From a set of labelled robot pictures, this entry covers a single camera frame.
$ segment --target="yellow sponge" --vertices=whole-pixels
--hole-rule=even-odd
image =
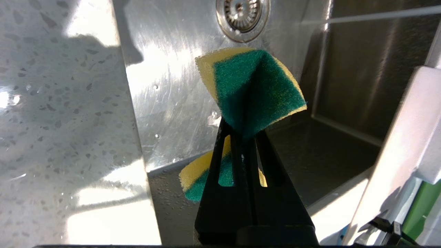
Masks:
[[[224,148],[222,149],[222,158],[227,156],[231,151],[230,136],[225,138]],[[201,177],[201,175],[208,170],[211,163],[211,157],[213,151],[209,151],[206,154],[198,157],[179,173],[179,179],[181,180],[181,186],[184,192],[186,192],[194,182]]]
[[[198,66],[199,73],[201,74],[202,82],[205,84],[210,95],[216,102],[219,102],[217,99],[216,92],[216,81],[215,81],[215,73],[213,65],[219,61],[224,61],[234,55],[249,52],[254,50],[254,48],[250,47],[231,47],[225,48],[219,51],[215,51],[213,53],[208,53],[202,57],[197,57],[196,65]]]

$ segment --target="granite countertop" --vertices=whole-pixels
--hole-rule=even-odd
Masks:
[[[110,1],[0,1],[0,247],[160,244]]]

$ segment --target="metal surface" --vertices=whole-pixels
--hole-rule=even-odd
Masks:
[[[0,1],[0,247],[161,244],[112,3]]]
[[[441,69],[441,23],[438,25],[437,33],[435,34],[434,41],[430,47],[425,65]]]
[[[412,4],[340,0],[334,2],[332,15],[347,15],[349,7],[364,14]],[[438,22],[439,17],[414,16],[330,24],[315,115],[363,133],[366,138],[359,138],[364,140],[383,140],[413,68],[424,64]]]
[[[222,29],[223,33],[226,34],[230,39],[237,42],[249,42],[256,38],[264,29],[268,14],[270,11],[270,1],[269,0],[235,0],[232,1],[234,8],[244,7],[245,4],[251,5],[252,2],[256,2],[252,5],[258,6],[258,15],[251,14],[248,18],[239,18],[238,15],[234,14],[235,11],[231,12],[229,8],[226,9],[227,2],[225,0],[216,0],[216,15],[217,21]]]
[[[194,58],[231,46],[262,48],[299,80],[313,110],[313,118],[311,111],[298,113],[268,133],[304,203],[317,202],[374,164],[413,68],[424,63],[439,23],[436,15],[376,15],[379,19],[365,21],[353,16],[435,3],[271,1],[261,33],[238,43],[223,33],[214,1],[115,1],[147,169],[213,147],[221,113],[200,81]],[[325,23],[330,16],[351,18]],[[182,218],[176,211],[182,206],[173,205],[183,198],[177,173],[155,181],[168,185],[155,187],[155,204],[172,201],[157,211],[163,238],[169,237],[164,244],[189,244],[174,234],[192,237],[194,221]]]
[[[217,125],[212,125],[212,113],[220,112],[200,80],[195,57],[232,46],[262,48],[300,78],[311,34],[319,27],[301,26],[300,21],[324,18],[328,6],[277,1],[260,35],[242,44],[222,32],[215,1],[131,0],[114,5],[148,171],[213,148]]]
[[[256,25],[261,10],[260,0],[224,0],[227,21],[240,32],[247,32]]]
[[[369,168],[307,208],[320,245],[341,244],[342,230],[351,222],[371,173]]]

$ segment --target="green scouring pad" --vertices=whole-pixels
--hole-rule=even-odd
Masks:
[[[270,124],[306,109],[293,75],[264,50],[223,49],[196,58],[196,64],[207,90],[219,105],[222,117],[245,140]],[[225,182],[222,186],[233,185],[229,146],[226,139],[220,171],[220,184]],[[179,174],[181,186],[190,200],[199,201],[202,196],[211,155],[209,152],[201,156]],[[261,184],[265,185],[263,174],[259,172],[259,175]]]

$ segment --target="sink drain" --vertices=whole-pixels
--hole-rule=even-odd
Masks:
[[[217,0],[216,11],[222,31],[234,41],[247,42],[263,30],[269,0]]]

